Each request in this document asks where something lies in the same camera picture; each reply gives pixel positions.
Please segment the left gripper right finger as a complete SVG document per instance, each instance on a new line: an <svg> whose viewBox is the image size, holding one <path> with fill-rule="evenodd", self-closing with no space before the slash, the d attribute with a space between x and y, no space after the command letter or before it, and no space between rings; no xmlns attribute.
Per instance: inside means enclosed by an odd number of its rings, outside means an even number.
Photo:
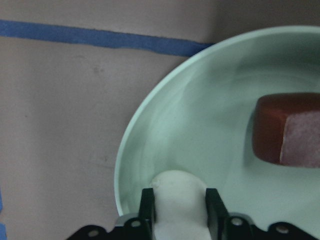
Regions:
<svg viewBox="0 0 320 240"><path fill-rule="evenodd" d="M229 212L216 188L207 188L205 191L207 211L207 227L212 240L223 240L225 220Z"/></svg>

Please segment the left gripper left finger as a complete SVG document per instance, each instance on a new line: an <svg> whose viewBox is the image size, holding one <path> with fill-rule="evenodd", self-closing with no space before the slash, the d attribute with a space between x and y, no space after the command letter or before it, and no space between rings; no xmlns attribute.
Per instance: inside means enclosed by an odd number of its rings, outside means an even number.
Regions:
<svg viewBox="0 0 320 240"><path fill-rule="evenodd" d="M154 224L156 220L155 194L153 188L144 188L141 193L138 216L148 225L150 239L155 240Z"/></svg>

